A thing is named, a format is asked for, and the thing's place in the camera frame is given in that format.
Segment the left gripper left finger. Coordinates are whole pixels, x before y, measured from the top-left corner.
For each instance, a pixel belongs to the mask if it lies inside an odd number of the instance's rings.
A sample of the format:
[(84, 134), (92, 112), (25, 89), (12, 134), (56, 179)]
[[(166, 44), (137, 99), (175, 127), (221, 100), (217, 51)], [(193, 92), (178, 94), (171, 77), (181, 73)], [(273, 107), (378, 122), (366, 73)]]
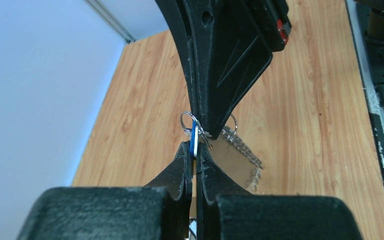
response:
[(192, 201), (190, 143), (144, 186), (54, 187), (33, 204), (19, 240), (183, 240)]

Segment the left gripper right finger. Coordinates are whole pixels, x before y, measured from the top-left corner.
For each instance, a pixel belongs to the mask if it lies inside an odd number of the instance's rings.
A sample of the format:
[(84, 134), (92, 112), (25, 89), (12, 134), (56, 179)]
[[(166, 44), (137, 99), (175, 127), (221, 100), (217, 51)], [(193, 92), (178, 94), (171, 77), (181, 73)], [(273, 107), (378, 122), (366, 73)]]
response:
[(362, 239), (352, 212), (336, 197), (252, 194), (216, 165), (203, 143), (196, 164), (200, 240)]

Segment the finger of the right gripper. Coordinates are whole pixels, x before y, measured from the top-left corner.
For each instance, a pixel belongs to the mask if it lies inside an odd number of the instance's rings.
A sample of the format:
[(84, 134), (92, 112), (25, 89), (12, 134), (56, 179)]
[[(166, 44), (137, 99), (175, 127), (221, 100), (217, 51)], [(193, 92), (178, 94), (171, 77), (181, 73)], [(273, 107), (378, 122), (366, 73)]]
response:
[[(186, 1), (191, 34), (185, 73), (190, 108), (217, 139), (230, 114), (271, 63), (273, 53), (258, 16), (264, 0)], [(256, 7), (257, 15), (252, 8)]]
[(201, 121), (195, 43), (186, 4), (183, 0), (156, 0), (155, 2), (167, 22), (178, 52), (186, 80), (191, 113)]

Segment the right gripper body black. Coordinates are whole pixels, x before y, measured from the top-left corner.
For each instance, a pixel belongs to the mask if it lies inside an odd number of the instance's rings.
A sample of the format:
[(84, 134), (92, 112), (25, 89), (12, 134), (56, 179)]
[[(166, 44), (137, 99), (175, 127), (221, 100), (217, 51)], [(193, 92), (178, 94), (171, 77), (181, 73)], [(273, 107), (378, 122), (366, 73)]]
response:
[(270, 50), (283, 51), (292, 28), (286, 0), (247, 0), (246, 4)]

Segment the clear keyring holder with rings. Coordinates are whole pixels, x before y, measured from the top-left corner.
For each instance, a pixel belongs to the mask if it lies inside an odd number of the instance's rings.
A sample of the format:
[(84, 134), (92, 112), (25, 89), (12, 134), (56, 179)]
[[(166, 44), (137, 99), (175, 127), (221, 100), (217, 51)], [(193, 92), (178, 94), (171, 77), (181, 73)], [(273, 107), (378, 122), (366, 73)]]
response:
[(237, 120), (233, 115), (230, 117), (234, 127), (225, 125), (215, 140), (210, 139), (210, 133), (203, 130), (200, 122), (191, 112), (184, 111), (179, 118), (183, 132), (190, 140), (193, 121), (197, 121), (198, 144), (208, 147), (212, 160), (235, 183), (251, 193), (256, 193), (261, 180), (263, 163), (239, 137)]

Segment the blue key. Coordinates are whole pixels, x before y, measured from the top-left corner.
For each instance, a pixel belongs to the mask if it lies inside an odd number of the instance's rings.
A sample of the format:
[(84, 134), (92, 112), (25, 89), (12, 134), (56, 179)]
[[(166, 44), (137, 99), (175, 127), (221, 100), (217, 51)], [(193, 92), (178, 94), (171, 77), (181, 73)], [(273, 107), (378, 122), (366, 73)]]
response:
[(194, 159), (198, 155), (198, 141), (199, 141), (199, 126), (198, 122), (194, 120), (192, 122), (192, 128), (190, 130), (190, 145), (189, 152)]

